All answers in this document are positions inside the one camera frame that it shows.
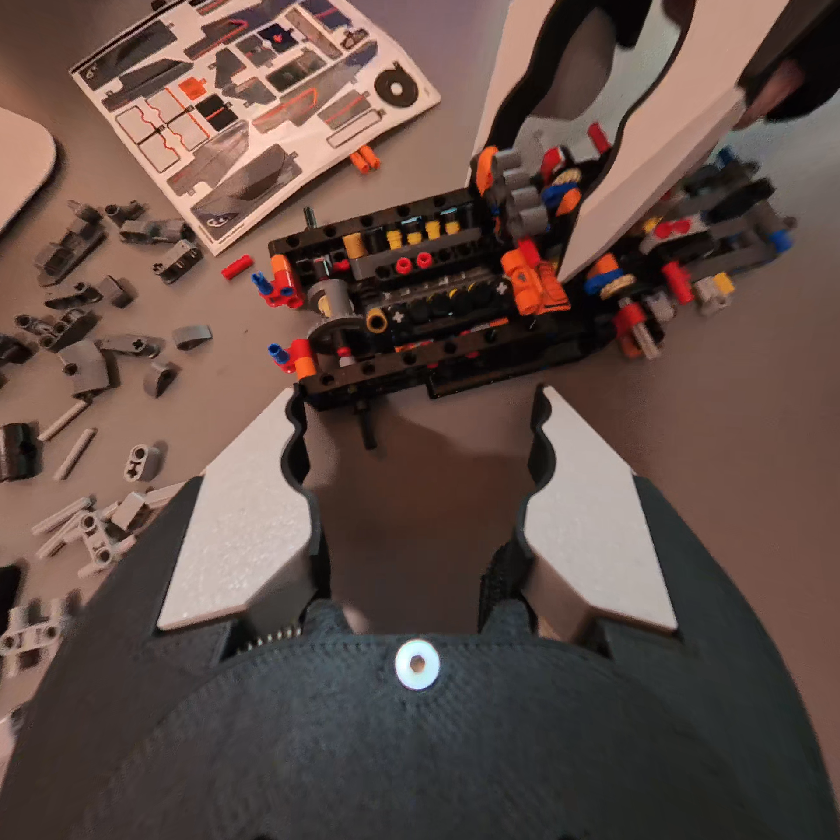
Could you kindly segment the lego sticker sheet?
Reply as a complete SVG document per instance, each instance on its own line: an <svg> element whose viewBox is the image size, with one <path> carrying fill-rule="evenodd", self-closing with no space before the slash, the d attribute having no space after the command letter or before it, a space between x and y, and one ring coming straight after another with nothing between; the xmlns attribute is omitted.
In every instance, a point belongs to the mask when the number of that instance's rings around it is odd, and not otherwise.
<svg viewBox="0 0 840 840"><path fill-rule="evenodd" d="M158 2L70 75L213 255L441 97L351 2Z"/></svg>

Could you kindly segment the pile of grey lego pieces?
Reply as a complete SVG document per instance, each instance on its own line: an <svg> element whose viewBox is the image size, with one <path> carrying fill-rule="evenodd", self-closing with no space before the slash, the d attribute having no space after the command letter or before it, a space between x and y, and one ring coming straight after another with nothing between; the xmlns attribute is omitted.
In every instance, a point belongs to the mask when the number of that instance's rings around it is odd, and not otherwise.
<svg viewBox="0 0 840 840"><path fill-rule="evenodd" d="M179 279L202 257L193 231L181 219L144 220L144 207L136 202L107 205L105 211L105 217L119 226L122 241L172 246L167 257L160 258L153 267L154 273L166 284ZM52 322L27 313L15 317L15 326L36 338L39 348L59 363L60 372L71 388L73 402L44 428L29 423L34 425L37 434L38 474L2 485L36 478L43 465L43 447L84 414L96 397L112 388L109 356L116 354L149 361L154 396L160 395L174 379L172 367L158 362L160 345L144 335L121 333L90 338L98 322L90 305L101 301L123 308L133 301L133 295L120 279L106 275L95 286L79 281L63 288L56 287L55 294L45 301L49 308L56 308L59 313ZM148 512L162 508L167 500L163 497L149 501L144 493L134 492L99 509L96 496L86 494L32 526L33 536L46 537L37 556L40 559L53 557L67 545L80 541L89 558L80 576L108 571L134 546L136 532L149 516ZM45 608L38 603L17 605L23 575L20 563L2 565L4 678L16 677L23 670L50 661L72 618L72 601L67 598L48 601Z"/></svg>

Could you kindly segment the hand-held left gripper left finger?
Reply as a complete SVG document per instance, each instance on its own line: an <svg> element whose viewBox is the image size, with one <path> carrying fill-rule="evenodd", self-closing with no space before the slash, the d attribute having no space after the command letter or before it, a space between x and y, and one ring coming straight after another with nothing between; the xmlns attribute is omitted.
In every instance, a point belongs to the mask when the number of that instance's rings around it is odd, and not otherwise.
<svg viewBox="0 0 840 840"><path fill-rule="evenodd" d="M301 390L279 394L204 469L157 619L163 632L238 618L256 632L298 623L330 595Z"/></svg>

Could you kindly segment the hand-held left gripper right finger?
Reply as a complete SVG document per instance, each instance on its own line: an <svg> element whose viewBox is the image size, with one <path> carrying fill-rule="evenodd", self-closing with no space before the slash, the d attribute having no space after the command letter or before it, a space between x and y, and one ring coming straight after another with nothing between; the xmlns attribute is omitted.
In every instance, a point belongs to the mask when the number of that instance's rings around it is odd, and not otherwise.
<svg viewBox="0 0 840 840"><path fill-rule="evenodd" d="M632 467L553 387L531 414L534 487L479 589L478 626L524 602L555 636L600 618L671 635L677 628Z"/></svg>

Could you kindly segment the person's right hand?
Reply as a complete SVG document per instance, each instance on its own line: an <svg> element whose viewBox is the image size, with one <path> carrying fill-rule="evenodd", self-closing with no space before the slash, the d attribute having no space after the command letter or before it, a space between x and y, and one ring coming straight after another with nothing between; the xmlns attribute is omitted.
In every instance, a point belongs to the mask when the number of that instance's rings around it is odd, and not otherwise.
<svg viewBox="0 0 840 840"><path fill-rule="evenodd" d="M732 130L740 131L764 119L771 111L798 91L805 80L802 68L793 59L782 61L773 74L764 82L758 92L752 96L741 117Z"/></svg>

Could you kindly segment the lego technic car chassis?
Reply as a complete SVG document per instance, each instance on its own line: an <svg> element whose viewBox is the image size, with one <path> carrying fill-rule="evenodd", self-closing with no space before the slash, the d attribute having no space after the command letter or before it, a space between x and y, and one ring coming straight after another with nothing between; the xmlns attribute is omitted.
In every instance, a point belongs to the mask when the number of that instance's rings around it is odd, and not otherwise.
<svg viewBox="0 0 840 840"><path fill-rule="evenodd" d="M465 189L317 227L269 244L270 273L252 274L272 308L318 320L274 364L310 406L349 406L376 447L371 402L423 385L439 398L580 361L614 344L629 360L659 357L682 306L719 312L732 278L794 244L794 217L770 203L759 165L728 147L680 178L612 249L560 278L582 205L610 158L555 145L529 171L517 150L488 146Z"/></svg>

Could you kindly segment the black lego connector block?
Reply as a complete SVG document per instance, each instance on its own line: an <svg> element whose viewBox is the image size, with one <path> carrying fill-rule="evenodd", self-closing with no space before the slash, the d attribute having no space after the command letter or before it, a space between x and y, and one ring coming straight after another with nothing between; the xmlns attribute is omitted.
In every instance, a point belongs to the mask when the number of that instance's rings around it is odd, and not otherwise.
<svg viewBox="0 0 840 840"><path fill-rule="evenodd" d="M1 483L26 480L39 472L37 434L31 423L1 426Z"/></svg>

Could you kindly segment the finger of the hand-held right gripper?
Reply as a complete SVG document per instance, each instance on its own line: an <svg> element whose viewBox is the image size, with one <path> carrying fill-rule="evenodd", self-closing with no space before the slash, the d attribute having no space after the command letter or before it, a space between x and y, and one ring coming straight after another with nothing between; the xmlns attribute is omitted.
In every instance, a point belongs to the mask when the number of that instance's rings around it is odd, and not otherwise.
<svg viewBox="0 0 840 840"><path fill-rule="evenodd" d="M567 281L656 204L745 109L739 79L785 1L697 1L662 77L628 113L584 198L559 266Z"/></svg>
<svg viewBox="0 0 840 840"><path fill-rule="evenodd" d="M572 1L510 2L467 167L488 146L511 148L549 94L573 38Z"/></svg>

